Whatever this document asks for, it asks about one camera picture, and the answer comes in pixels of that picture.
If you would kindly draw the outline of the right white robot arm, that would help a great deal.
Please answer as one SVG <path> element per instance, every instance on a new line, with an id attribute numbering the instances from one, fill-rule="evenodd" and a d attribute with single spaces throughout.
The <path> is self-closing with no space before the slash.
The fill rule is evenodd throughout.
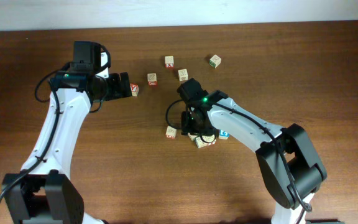
<path id="1" fill-rule="evenodd" d="M 307 132 L 299 125 L 269 123 L 241 108 L 220 90 L 208 93 L 191 78 L 177 90 L 185 104 L 183 134 L 205 141 L 226 131 L 255 153 L 264 184 L 276 202 L 272 223 L 306 223 L 311 199 L 327 171 Z"/>

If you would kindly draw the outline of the wooden block letter T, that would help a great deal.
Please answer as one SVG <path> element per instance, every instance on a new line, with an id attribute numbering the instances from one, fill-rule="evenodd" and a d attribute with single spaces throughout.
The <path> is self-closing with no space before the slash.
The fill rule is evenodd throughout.
<path id="1" fill-rule="evenodd" d="M 198 149 L 208 146 L 208 143 L 202 141 L 200 137 L 195 138 L 195 143 Z"/>

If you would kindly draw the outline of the wooden block red side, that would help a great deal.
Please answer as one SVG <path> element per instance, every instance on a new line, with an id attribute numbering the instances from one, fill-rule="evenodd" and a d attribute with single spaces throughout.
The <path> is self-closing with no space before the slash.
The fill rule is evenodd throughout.
<path id="1" fill-rule="evenodd" d="M 165 68 L 174 68 L 175 67 L 174 57 L 172 55 L 165 56 L 164 61 L 165 61 Z"/>

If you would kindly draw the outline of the wooden block blue two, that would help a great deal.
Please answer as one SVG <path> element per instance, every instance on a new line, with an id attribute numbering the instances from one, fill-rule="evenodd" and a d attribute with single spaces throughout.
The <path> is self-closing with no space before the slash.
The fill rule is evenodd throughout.
<path id="1" fill-rule="evenodd" d="M 229 137 L 229 134 L 226 131 L 224 131 L 224 130 L 219 131 L 219 139 L 228 139 L 228 137 Z"/>

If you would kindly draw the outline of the wooden block green side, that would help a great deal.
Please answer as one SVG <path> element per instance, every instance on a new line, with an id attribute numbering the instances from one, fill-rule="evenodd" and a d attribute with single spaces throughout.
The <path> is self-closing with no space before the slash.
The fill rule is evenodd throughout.
<path id="1" fill-rule="evenodd" d="M 217 68 L 221 64 L 221 60 L 221 57 L 219 57 L 218 55 L 213 55 L 209 60 L 209 64 L 213 68 Z"/>

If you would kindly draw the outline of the wooden block number four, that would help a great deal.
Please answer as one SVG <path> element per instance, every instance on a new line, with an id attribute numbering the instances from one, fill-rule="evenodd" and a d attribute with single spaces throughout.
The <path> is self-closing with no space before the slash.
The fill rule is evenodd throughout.
<path id="1" fill-rule="evenodd" d="M 175 139 L 176 135 L 177 135 L 177 129 L 175 129 L 171 126 L 167 126 L 165 136 L 169 139 Z"/>

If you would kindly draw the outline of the wooden block red A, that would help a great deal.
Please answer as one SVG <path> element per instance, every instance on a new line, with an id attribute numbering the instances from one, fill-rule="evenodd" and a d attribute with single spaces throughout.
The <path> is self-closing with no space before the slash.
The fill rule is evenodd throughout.
<path id="1" fill-rule="evenodd" d="M 130 87 L 131 87 L 132 96 L 138 96 L 138 94 L 139 94 L 139 86 L 136 85 L 136 84 L 131 83 Z"/>

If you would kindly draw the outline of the wooden block letter N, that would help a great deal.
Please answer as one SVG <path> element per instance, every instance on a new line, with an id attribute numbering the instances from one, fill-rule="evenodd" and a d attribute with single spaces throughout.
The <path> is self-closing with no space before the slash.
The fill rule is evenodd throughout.
<path id="1" fill-rule="evenodd" d="M 207 145 L 210 146 L 216 143 L 216 136 L 215 135 L 205 136 L 204 140 L 207 142 Z"/>

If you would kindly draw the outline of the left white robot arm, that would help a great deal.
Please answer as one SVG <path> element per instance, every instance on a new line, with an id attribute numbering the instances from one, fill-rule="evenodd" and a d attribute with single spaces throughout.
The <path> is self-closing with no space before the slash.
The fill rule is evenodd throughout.
<path id="1" fill-rule="evenodd" d="M 129 76 L 109 73 L 111 56 L 99 43 L 76 41 L 73 60 L 43 79 L 51 93 L 38 140 L 16 174 L 2 181 L 5 202 L 14 223 L 102 223 L 85 212 L 82 196 L 70 180 L 75 144 L 94 103 L 128 98 Z"/>

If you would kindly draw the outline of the plain wooden letter block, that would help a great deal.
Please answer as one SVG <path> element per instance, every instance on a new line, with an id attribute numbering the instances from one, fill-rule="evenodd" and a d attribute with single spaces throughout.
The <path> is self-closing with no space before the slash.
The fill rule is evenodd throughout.
<path id="1" fill-rule="evenodd" d="M 178 70 L 178 78 L 179 78 L 179 81 L 186 81 L 188 79 L 187 69 Z"/>

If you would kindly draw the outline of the wooden block number one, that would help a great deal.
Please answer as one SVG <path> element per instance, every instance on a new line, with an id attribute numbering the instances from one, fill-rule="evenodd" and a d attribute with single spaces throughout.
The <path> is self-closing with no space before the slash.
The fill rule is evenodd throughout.
<path id="1" fill-rule="evenodd" d="M 198 136 L 188 133 L 188 137 L 189 137 L 192 141 L 194 141 L 195 138 L 197 138 Z"/>

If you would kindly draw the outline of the wooden block red bottom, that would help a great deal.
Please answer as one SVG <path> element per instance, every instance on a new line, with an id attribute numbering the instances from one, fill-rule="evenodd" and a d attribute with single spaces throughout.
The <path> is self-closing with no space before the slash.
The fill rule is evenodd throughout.
<path id="1" fill-rule="evenodd" d="M 157 74 L 156 73 L 148 73 L 147 74 L 147 82 L 148 82 L 148 85 L 157 85 Z"/>

